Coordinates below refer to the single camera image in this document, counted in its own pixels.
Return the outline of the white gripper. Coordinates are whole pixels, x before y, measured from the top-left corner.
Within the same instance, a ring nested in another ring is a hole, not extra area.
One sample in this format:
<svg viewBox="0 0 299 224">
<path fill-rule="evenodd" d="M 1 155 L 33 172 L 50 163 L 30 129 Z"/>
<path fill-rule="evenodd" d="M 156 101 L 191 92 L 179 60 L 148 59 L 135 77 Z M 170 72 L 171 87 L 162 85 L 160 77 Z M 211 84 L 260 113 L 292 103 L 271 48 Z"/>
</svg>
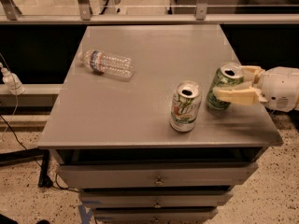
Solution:
<svg viewBox="0 0 299 224">
<path fill-rule="evenodd" d="M 262 103 L 271 110 L 299 110 L 299 68 L 275 67 L 264 71 L 256 65 L 243 65 L 244 81 L 257 83 L 257 88 L 244 90 L 213 89 L 217 99 L 235 105 Z"/>
</svg>

